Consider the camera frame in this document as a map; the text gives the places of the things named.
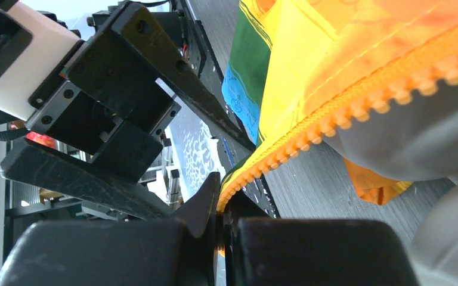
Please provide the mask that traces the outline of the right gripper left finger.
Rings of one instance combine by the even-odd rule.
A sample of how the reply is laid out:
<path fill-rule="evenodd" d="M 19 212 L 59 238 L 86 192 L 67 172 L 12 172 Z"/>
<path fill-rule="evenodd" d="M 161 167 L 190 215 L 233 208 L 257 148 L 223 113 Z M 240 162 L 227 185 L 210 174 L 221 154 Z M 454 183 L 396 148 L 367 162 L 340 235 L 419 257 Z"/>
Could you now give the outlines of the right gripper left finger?
<path fill-rule="evenodd" d="M 0 285 L 215 285 L 218 172 L 165 219 L 31 225 Z"/>

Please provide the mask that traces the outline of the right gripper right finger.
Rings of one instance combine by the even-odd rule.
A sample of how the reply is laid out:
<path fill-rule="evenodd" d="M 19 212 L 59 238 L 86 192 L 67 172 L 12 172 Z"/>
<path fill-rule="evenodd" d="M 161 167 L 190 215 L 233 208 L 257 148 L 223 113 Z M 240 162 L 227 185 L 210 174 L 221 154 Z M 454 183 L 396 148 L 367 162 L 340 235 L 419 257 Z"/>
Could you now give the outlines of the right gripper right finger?
<path fill-rule="evenodd" d="M 417 285 L 378 220 L 272 218 L 238 192 L 222 213 L 229 285 Z"/>

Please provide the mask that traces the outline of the rainbow striped zip jacket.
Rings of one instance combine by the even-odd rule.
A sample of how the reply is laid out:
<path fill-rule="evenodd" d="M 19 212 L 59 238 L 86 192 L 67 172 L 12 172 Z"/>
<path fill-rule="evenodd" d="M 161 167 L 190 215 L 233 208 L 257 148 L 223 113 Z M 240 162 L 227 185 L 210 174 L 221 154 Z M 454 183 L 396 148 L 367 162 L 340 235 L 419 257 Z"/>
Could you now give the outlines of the rainbow striped zip jacket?
<path fill-rule="evenodd" d="M 357 196 L 455 186 L 407 257 L 418 285 L 458 285 L 458 1 L 240 1 L 225 100 L 257 149 L 229 171 L 217 212 L 257 177 L 327 143 Z"/>

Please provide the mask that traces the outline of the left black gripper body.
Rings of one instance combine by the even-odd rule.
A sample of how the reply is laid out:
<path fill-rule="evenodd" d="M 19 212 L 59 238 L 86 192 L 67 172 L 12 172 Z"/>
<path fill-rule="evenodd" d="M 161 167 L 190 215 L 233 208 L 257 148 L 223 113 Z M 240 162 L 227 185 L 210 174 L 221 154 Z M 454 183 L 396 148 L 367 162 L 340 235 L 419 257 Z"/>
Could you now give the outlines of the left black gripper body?
<path fill-rule="evenodd" d="M 138 182 L 162 151 L 162 133 L 180 105 L 132 50 L 142 28 L 104 27 L 41 87 L 26 126 L 92 155 L 90 163 Z"/>

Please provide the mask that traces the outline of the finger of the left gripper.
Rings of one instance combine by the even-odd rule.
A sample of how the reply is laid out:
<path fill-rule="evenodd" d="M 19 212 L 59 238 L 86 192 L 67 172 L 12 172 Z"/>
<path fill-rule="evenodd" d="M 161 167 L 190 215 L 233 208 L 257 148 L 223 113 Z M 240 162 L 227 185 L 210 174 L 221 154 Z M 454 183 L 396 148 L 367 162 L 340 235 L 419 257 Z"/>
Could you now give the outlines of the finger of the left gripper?
<path fill-rule="evenodd" d="M 225 137 L 253 151 L 255 145 L 230 120 L 151 12 L 133 1 L 124 2 L 119 12 L 111 29 L 125 45 L 205 123 L 214 125 Z"/>
<path fill-rule="evenodd" d="M 0 163 L 0 175 L 140 219 L 162 219 L 173 210 L 144 186 L 26 138 Z"/>

